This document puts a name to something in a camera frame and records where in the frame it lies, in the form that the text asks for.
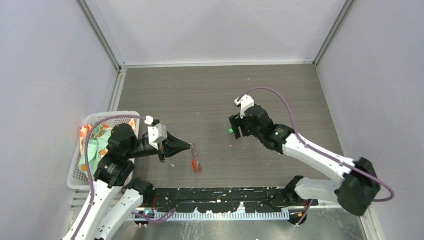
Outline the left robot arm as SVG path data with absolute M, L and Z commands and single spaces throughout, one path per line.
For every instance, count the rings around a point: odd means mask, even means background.
M 146 180 L 136 177 L 126 182 L 135 168 L 132 159 L 158 155 L 162 161 L 191 147 L 170 135 L 161 123 L 148 127 L 141 139 L 128 123 L 114 126 L 107 152 L 93 174 L 93 189 L 64 239 L 110 240 L 137 207 L 148 207 L 155 196 L 152 183 Z

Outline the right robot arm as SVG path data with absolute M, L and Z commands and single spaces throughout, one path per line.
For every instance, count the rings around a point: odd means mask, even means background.
M 237 103 L 236 107 L 239 113 L 228 118 L 236 139 L 254 136 L 266 149 L 300 160 L 328 177 L 327 180 L 293 178 L 285 192 L 288 203 L 299 205 L 303 200 L 324 200 L 338 203 L 355 216 L 365 213 L 381 189 L 379 183 L 356 171 L 376 177 L 370 160 L 344 157 L 297 137 L 291 127 L 274 123 L 258 104 Z

